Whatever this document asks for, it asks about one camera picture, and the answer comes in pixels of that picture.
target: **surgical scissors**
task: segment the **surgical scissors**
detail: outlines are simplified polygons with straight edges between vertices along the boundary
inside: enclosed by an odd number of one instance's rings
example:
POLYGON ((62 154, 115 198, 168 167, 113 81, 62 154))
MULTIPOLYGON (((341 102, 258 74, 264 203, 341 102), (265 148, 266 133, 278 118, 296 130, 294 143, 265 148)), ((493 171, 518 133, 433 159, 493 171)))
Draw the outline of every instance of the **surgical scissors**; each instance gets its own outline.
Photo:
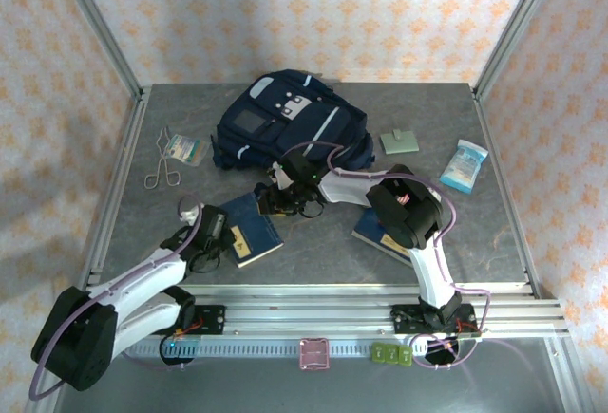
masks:
POLYGON ((159 158, 159 164, 156 167, 156 174, 148 174, 143 180, 143 188, 146 190, 152 190, 159 185, 159 180, 161 178, 161 164, 164 163, 164 177, 167 180, 167 185, 170 187, 175 187, 180 185, 181 182, 181 174, 180 171, 169 171, 169 167, 167 166, 167 156, 165 154, 167 145, 171 139, 169 138, 169 130, 165 126, 161 129, 161 133, 159 134, 159 138, 156 140, 156 146, 159 148, 159 153, 161 157, 159 158), (161 141, 166 141, 164 147, 161 147, 161 141))

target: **blue book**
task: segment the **blue book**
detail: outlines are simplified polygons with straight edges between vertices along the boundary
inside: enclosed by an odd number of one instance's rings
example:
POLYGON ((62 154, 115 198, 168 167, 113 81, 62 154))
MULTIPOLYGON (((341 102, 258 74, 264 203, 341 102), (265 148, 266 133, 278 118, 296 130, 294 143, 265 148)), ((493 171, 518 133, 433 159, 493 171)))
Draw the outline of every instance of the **blue book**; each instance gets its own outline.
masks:
POLYGON ((363 212, 363 216, 359 219, 351 234, 412 267, 408 249, 397 244, 392 237, 387 235, 386 230, 378 220, 378 215, 372 208, 363 212))
POLYGON ((231 250, 240 268, 283 246, 273 222, 268 216, 259 214, 254 193, 219 207, 228 213, 228 226, 236 239, 231 250))

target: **blue package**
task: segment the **blue package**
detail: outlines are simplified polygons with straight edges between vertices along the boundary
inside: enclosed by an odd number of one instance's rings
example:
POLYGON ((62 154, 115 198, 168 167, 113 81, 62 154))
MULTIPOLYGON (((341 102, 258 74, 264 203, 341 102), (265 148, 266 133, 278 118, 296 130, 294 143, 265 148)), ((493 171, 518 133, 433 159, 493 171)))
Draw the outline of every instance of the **blue package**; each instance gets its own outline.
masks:
POLYGON ((464 193, 471 193, 475 179, 487 157, 487 150, 465 140, 458 140, 458 150, 439 180, 464 193))

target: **navy blue backpack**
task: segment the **navy blue backpack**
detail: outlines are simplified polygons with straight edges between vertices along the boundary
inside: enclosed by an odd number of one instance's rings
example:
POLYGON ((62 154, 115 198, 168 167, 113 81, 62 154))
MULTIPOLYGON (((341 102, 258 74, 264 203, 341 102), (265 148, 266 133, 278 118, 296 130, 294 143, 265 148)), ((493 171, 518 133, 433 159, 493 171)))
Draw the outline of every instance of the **navy blue backpack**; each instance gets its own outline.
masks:
MULTIPOLYGON (((211 138, 217 167, 269 168, 291 147, 305 141, 345 146, 332 162, 348 170, 369 168, 373 141, 367 115, 310 74, 285 69, 258 78, 230 105, 211 138)), ((306 158, 324 163, 333 149, 303 147, 306 158)))

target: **orange patterned wall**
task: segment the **orange patterned wall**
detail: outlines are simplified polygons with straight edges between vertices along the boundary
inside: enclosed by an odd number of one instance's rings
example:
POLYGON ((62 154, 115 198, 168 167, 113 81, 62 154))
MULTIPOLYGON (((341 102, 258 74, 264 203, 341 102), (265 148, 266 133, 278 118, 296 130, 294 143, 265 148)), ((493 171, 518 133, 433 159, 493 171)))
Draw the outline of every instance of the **orange patterned wall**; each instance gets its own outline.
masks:
POLYGON ((484 102, 542 284, 608 405, 608 0, 546 0, 484 102))
POLYGON ((142 84, 245 82, 283 67, 475 84, 519 0, 96 1, 142 84))
POLYGON ((74 0, 0 0, 0 411, 21 412, 29 352, 78 280, 129 95, 74 0))

